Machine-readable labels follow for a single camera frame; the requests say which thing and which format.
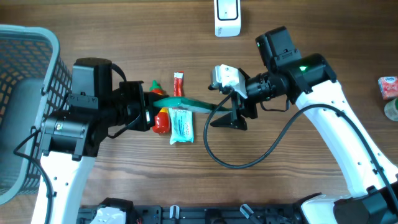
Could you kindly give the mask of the red sauce bottle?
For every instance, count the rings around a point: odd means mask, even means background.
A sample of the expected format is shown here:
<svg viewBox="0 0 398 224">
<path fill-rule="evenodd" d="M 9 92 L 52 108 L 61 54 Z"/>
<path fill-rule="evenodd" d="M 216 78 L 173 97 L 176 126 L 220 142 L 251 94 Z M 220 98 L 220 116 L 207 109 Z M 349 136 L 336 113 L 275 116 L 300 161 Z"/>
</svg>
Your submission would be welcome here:
<svg viewBox="0 0 398 224">
<path fill-rule="evenodd" d="M 162 87 L 157 83 L 156 80 L 152 81 L 150 92 L 158 95 L 164 95 Z M 152 127 L 153 132 L 157 134 L 167 134 L 171 129 L 170 116 L 167 108 L 162 108 L 155 116 L 155 125 Z"/>
</svg>

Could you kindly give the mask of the green 3M gloves package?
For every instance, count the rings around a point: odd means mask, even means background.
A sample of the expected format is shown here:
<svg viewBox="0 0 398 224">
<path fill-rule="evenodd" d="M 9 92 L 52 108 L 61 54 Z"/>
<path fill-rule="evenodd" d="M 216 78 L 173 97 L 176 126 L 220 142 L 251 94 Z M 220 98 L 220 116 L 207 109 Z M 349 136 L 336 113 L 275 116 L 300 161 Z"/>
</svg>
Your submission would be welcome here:
<svg viewBox="0 0 398 224">
<path fill-rule="evenodd" d="M 173 96 L 153 102 L 153 107 L 172 108 L 176 110 L 187 110 L 193 113 L 210 114 L 217 105 L 193 98 Z"/>
</svg>

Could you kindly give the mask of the red stick sachet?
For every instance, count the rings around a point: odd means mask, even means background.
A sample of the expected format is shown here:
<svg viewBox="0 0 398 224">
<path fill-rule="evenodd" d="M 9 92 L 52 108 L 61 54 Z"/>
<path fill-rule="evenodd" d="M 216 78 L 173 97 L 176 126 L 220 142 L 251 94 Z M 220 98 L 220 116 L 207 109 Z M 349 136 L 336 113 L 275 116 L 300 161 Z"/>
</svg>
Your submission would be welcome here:
<svg viewBox="0 0 398 224">
<path fill-rule="evenodd" d="M 174 96 L 183 96 L 184 71 L 174 73 Z"/>
</svg>

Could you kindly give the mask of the teal wet wipes pack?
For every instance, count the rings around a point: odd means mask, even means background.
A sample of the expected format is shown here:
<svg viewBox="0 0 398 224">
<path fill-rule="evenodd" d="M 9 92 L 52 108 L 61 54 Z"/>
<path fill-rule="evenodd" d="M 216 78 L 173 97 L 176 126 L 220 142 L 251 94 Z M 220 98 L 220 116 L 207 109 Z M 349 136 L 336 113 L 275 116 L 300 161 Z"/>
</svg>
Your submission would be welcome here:
<svg viewBox="0 0 398 224">
<path fill-rule="evenodd" d="M 176 142 L 193 142 L 193 113 L 187 110 L 169 108 L 171 122 L 170 145 Z"/>
</svg>

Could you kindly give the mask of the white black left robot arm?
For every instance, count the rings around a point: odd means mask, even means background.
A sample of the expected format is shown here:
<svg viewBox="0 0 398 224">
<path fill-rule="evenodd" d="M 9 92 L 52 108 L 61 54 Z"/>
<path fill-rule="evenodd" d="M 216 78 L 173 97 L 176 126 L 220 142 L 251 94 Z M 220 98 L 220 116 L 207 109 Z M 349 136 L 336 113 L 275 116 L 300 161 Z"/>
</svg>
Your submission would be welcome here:
<svg viewBox="0 0 398 224">
<path fill-rule="evenodd" d="M 86 181 L 108 129 L 112 137 L 127 130 L 148 131 L 160 108 L 162 95 L 144 91 L 140 81 L 123 80 L 113 89 L 112 73 L 124 72 L 104 58 L 79 58 L 73 65 L 72 91 L 67 110 L 52 112 L 42 123 L 39 148 L 44 176 L 32 223 L 75 223 Z"/>
</svg>

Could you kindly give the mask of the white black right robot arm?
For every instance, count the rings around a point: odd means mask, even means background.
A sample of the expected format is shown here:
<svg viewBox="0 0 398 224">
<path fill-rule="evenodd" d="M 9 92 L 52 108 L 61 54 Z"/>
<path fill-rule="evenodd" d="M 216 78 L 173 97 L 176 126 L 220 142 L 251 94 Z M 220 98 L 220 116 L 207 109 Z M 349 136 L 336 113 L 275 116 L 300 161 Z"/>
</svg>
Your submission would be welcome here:
<svg viewBox="0 0 398 224">
<path fill-rule="evenodd" d="M 246 119 L 278 96 L 295 105 L 319 132 L 338 163 L 349 194 L 313 194 L 292 205 L 291 223 L 396 223 L 397 167 L 380 151 L 348 104 L 336 73 L 320 54 L 301 56 L 286 27 L 260 35 L 256 45 L 266 72 L 249 77 L 240 68 L 213 69 L 211 90 L 232 110 L 206 127 L 245 130 Z"/>
</svg>

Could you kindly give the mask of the red small carton box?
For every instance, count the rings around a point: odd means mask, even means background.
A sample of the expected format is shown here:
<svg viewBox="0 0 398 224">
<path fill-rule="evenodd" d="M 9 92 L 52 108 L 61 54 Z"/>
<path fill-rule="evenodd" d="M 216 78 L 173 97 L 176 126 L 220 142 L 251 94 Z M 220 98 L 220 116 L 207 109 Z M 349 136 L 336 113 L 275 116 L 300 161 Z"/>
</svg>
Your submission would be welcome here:
<svg viewBox="0 0 398 224">
<path fill-rule="evenodd" d="M 397 98 L 397 77 L 381 77 L 378 84 L 384 100 Z"/>
</svg>

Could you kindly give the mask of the green lid jar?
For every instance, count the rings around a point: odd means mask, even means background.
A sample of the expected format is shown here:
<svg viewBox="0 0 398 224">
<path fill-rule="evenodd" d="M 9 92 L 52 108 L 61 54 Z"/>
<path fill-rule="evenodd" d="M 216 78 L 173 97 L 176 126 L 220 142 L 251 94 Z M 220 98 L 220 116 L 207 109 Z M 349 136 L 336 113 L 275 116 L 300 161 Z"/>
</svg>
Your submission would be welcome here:
<svg viewBox="0 0 398 224">
<path fill-rule="evenodd" d="M 384 107 L 385 116 L 392 121 L 398 121 L 397 100 L 398 98 L 391 100 Z"/>
</svg>

